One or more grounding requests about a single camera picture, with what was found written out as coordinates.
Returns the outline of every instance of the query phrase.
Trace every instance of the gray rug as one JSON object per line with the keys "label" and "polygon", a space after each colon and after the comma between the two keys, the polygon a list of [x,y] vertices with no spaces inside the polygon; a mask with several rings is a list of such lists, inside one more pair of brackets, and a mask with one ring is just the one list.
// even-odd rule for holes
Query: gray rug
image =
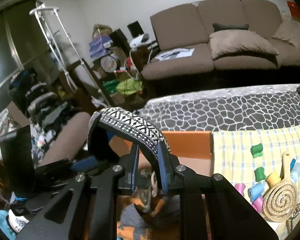
{"label": "gray rug", "polygon": [[299,84],[209,90],[157,98],[140,115],[160,130],[258,130],[300,125]]}

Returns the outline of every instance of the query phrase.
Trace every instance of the dark gray pillow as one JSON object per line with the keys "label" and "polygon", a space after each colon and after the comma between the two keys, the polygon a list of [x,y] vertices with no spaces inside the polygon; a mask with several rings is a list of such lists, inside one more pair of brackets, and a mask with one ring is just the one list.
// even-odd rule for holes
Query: dark gray pillow
{"label": "dark gray pillow", "polygon": [[212,24],[214,32],[223,31],[223,30],[248,30],[249,24],[244,25],[223,25],[219,23]]}

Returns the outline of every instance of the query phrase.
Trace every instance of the wooden handle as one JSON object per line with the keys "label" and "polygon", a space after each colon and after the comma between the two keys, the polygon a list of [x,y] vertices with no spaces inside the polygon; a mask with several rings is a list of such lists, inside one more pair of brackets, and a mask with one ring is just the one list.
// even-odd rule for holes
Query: wooden handle
{"label": "wooden handle", "polygon": [[288,152],[284,152],[282,154],[282,165],[283,165],[283,176],[285,181],[291,181],[290,178],[290,154]]}

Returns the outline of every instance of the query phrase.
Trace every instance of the black speaker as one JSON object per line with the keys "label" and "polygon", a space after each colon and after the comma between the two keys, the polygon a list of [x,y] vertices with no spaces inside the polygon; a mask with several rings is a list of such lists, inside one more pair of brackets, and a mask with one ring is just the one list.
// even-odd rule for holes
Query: black speaker
{"label": "black speaker", "polygon": [[131,36],[133,38],[136,38],[139,35],[144,34],[143,29],[141,28],[141,26],[140,26],[140,24],[139,24],[138,21],[129,24],[127,27],[128,27],[128,29],[129,29],[129,31],[131,33]]}
{"label": "black speaker", "polygon": [[110,35],[111,40],[113,41],[113,46],[120,47],[125,55],[129,57],[130,45],[128,43],[127,37],[123,34],[120,29],[115,30]]}
{"label": "black speaker", "polygon": [[34,190],[30,125],[8,132],[0,137],[0,149],[10,189],[17,197],[29,197]]}

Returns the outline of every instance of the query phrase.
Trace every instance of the brown pillow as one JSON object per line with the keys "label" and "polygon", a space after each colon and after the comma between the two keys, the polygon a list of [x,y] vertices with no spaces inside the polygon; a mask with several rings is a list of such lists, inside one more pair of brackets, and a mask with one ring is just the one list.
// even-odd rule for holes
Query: brown pillow
{"label": "brown pillow", "polygon": [[300,22],[291,18],[284,19],[272,38],[284,41],[300,49]]}
{"label": "brown pillow", "polygon": [[212,59],[238,52],[257,52],[279,55],[269,41],[255,32],[246,30],[224,30],[210,34]]}

